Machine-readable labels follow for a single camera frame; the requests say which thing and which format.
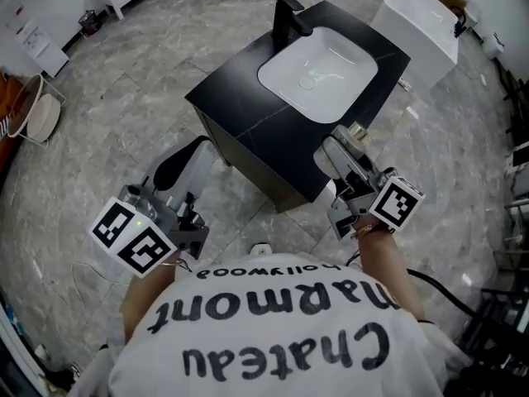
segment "black faucet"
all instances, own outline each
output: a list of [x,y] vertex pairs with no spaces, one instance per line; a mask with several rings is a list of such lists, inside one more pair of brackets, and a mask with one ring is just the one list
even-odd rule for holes
[[277,0],[275,3],[274,29],[272,38],[276,44],[286,45],[292,27],[300,36],[310,36],[312,28],[294,12],[305,7],[298,0]]

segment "drain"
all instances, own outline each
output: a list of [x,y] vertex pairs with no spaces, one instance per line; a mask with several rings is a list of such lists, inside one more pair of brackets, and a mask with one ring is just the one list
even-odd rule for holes
[[298,83],[299,83],[299,86],[303,89],[313,89],[317,85],[317,82],[314,79],[309,78],[307,76],[302,76],[299,79]]

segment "cable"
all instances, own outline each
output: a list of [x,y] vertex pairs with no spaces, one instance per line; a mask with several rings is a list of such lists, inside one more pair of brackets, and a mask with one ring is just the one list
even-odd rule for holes
[[454,306],[456,306],[461,311],[465,312],[472,318],[480,318],[480,316],[472,310],[469,306],[467,306],[465,303],[463,303],[461,300],[459,300],[457,297],[455,297],[446,287],[441,284],[438,280],[434,280],[430,276],[423,274],[421,272],[417,272],[413,269],[407,270],[408,274],[415,276],[419,278],[420,280],[426,281],[428,284],[433,285],[436,287],[449,301],[453,303]]
[[355,251],[353,256],[351,256],[350,259],[346,262],[346,266],[349,266],[351,263],[353,263],[359,256],[360,256],[360,250]]
[[[81,314],[81,315],[84,315],[86,314],[86,304],[84,302],[84,299],[83,299],[83,296],[81,295],[80,291],[79,291],[79,287],[77,286],[77,282],[75,281],[75,276],[74,276],[74,265],[81,265],[81,266],[87,266],[89,267],[91,270],[93,270],[93,272],[99,277],[101,278],[103,281],[105,282],[108,282],[109,284],[111,285],[129,285],[128,283],[124,283],[124,282],[114,282],[114,281],[110,281],[110,280],[107,280],[107,278],[105,278],[103,275],[101,275],[99,272],[97,272],[94,267],[88,263],[83,263],[83,262],[80,262],[80,261],[75,261],[75,262],[72,262],[72,264],[70,265],[69,267],[69,272],[70,274],[72,275],[72,281],[74,282],[74,288],[75,288],[75,292],[77,293],[77,295],[79,296],[79,300],[81,300],[81,304],[83,305],[83,312],[78,312],[77,310],[74,310],[72,309],[72,307],[66,302],[66,299],[59,294],[59,292],[53,288],[51,286],[50,283],[45,283],[45,284],[48,284],[49,287],[51,288],[51,290],[57,295],[57,297],[59,297],[59,299],[66,305],[66,307],[68,309],[70,309],[72,312],[76,313],[76,314]],[[184,260],[184,259],[178,259],[176,260],[175,263],[171,263],[171,264],[165,264],[165,263],[162,263],[162,265],[174,265],[174,266],[180,266],[181,268],[187,270],[188,272],[193,272],[190,268],[189,268],[189,265],[188,263]]]

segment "marble floor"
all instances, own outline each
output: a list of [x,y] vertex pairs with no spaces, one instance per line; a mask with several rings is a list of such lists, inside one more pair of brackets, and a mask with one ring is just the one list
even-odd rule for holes
[[[321,0],[299,1],[308,7]],[[364,22],[382,2],[329,1]],[[87,237],[89,225],[156,155],[204,133],[183,96],[271,29],[274,0],[135,0],[123,11],[124,21],[110,16],[69,50],[55,81],[69,102],[50,149],[24,142],[0,194],[2,292],[30,342],[48,348],[52,367],[87,364],[116,322],[131,278]],[[501,241],[508,148],[501,97],[493,64],[464,34],[458,66],[429,95],[397,86],[369,128],[369,154],[379,168],[394,165],[427,194],[396,235],[407,264],[469,304],[493,276],[491,249]],[[325,190],[314,204],[277,214],[241,173],[217,160],[198,202],[211,228],[203,263],[245,254],[262,241],[343,263],[355,247],[330,230],[331,200]],[[419,286],[431,320],[457,337],[466,317]]]

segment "black and white marker cube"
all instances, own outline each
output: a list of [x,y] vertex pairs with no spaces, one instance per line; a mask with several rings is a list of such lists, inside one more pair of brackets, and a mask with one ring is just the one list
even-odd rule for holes
[[176,251],[154,222],[115,197],[90,227],[90,235],[112,259],[140,278]]
[[426,195],[402,176],[392,176],[369,208],[369,213],[401,231]]

